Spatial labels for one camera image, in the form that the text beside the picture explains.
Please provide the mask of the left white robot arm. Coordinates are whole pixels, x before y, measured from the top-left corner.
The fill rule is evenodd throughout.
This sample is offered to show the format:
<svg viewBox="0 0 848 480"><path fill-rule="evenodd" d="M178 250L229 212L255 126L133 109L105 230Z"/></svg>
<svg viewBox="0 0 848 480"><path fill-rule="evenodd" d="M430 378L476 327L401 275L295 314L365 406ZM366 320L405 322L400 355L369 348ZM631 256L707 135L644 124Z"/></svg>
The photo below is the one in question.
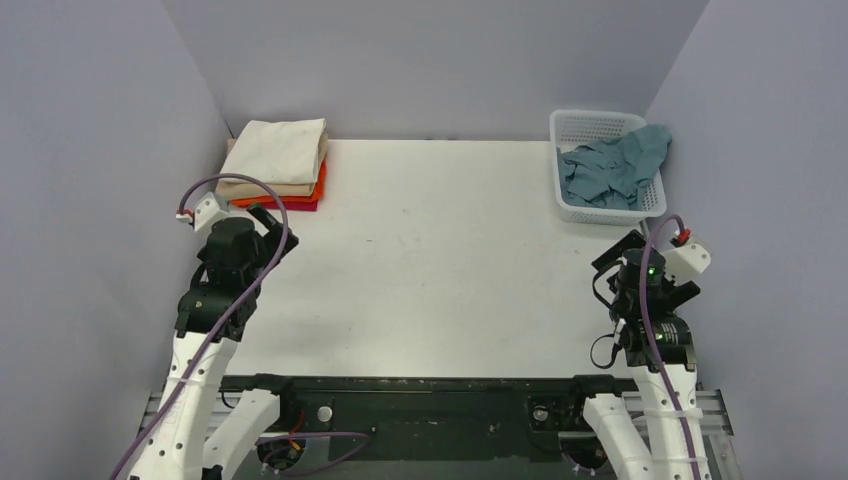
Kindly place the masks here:
<svg viewBox="0 0 848 480"><path fill-rule="evenodd" d="M117 470L126 479L230 479L261 433L297 420L290 382L256 374L219 427L208 430L261 283L298 245L297 236L287 217L276 218L259 205L238 214L202 203L193 220L206 243L178 302L160 403Z"/></svg>

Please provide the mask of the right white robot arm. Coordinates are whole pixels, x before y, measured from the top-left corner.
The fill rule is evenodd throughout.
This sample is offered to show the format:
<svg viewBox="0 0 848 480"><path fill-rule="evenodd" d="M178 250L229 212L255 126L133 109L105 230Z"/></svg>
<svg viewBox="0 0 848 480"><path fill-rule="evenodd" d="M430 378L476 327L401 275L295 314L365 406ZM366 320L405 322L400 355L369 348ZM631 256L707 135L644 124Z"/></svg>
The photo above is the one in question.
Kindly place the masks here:
<svg viewBox="0 0 848 480"><path fill-rule="evenodd" d="M656 250L637 230L593 261L594 278L612 294L593 294L608 311L611 356L622 356L636 384L647 433L640 434L622 395L582 390L565 402L569 422L597 436L620 479L708 479L711 472L697 405L693 334L677 310L701 292L684 273L684 254L700 255L682 231Z"/></svg>

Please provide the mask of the teal blue t-shirt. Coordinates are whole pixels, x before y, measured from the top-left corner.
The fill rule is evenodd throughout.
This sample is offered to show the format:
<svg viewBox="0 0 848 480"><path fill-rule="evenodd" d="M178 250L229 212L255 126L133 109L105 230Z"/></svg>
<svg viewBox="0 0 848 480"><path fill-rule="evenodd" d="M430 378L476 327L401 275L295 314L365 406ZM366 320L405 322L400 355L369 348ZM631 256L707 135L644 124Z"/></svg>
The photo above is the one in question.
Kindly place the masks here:
<svg viewBox="0 0 848 480"><path fill-rule="evenodd" d="M571 151L558 149L563 201L575 207L636 211L664 163L672 135L648 124L623 136L595 140Z"/></svg>

